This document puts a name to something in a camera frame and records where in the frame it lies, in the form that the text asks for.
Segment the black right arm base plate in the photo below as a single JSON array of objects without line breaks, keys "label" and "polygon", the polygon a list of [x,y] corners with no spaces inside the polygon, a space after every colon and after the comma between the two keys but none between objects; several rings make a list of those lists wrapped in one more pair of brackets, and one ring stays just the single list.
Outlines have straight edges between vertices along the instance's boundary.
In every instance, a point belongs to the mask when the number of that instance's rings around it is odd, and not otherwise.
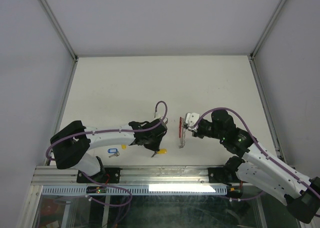
[{"label": "black right arm base plate", "polygon": [[209,167],[208,180],[209,183],[223,183],[230,186],[232,183],[238,183],[240,180],[237,178],[235,172],[232,172],[224,167]]}]

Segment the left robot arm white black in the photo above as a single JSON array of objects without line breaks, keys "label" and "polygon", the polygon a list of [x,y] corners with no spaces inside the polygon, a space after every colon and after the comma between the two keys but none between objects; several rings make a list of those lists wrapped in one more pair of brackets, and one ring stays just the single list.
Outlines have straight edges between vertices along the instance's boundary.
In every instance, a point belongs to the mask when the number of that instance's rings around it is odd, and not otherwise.
[{"label": "left robot arm white black", "polygon": [[100,157],[92,156],[88,151],[126,145],[143,146],[157,154],[167,130],[166,123],[160,118],[151,122],[131,121],[106,130],[85,126],[80,120],[76,120],[52,136],[50,144],[57,169],[76,169],[93,182],[101,183],[107,177],[103,162]]}]

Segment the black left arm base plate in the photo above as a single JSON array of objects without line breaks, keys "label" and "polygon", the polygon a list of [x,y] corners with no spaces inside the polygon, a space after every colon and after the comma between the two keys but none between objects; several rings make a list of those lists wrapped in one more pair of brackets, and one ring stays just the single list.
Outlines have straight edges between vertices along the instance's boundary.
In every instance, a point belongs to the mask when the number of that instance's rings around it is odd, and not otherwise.
[{"label": "black left arm base plate", "polygon": [[[120,167],[105,167],[104,171],[100,171],[99,173],[90,176],[90,178],[95,182],[102,184],[119,184],[121,170],[122,169]],[[79,184],[91,183],[91,181],[80,171],[78,171],[76,182]]]}]

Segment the metal keyring holder red handle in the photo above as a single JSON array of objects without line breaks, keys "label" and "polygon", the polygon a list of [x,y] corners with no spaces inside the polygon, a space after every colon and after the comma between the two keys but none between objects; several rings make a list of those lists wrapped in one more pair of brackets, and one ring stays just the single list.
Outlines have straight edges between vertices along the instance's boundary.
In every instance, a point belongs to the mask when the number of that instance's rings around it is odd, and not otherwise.
[{"label": "metal keyring holder red handle", "polygon": [[186,127],[185,127],[185,119],[183,117],[179,118],[179,133],[178,133],[178,138],[179,138],[179,149],[182,149],[185,147],[185,139],[186,139]]}]

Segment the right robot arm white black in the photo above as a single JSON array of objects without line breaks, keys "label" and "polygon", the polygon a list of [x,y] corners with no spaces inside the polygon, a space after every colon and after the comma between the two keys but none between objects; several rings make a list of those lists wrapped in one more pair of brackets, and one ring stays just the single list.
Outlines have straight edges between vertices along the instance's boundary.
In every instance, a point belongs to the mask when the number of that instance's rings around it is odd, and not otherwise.
[{"label": "right robot arm white black", "polygon": [[309,224],[320,209],[320,178],[310,178],[270,153],[249,128],[236,126],[229,108],[209,110],[211,121],[187,113],[184,128],[197,138],[212,138],[233,156],[224,165],[226,180],[250,183],[273,196],[302,223]]}]

